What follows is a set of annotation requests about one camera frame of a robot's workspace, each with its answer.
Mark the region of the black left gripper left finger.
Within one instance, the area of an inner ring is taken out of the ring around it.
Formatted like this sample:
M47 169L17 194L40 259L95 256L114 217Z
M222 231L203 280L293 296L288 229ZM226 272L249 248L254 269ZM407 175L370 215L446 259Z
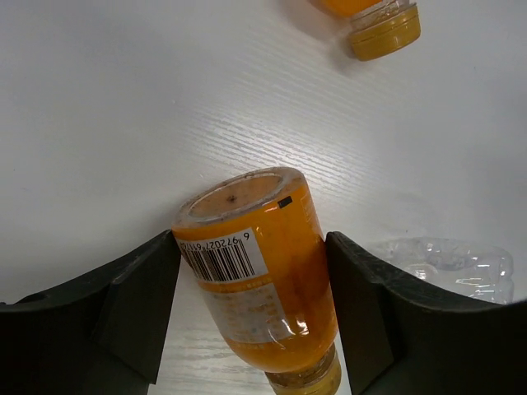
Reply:
M113 262L1 306L3 394L146 394L156 383L180 251L160 233Z

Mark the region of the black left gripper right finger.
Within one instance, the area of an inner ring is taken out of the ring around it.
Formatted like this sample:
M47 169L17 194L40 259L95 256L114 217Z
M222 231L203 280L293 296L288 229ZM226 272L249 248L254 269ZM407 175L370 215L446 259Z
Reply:
M339 232L325 245L352 393L525 393L524 301L441 289Z

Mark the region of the orange juice bottle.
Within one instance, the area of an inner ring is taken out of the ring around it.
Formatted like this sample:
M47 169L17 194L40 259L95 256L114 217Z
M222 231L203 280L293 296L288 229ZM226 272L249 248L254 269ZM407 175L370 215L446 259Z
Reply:
M299 170L228 179L189 199L172 233L219 333L275 393L338 391L324 236Z
M414 1L325 0L312 4L335 22L338 48L361 62L394 53L421 35Z

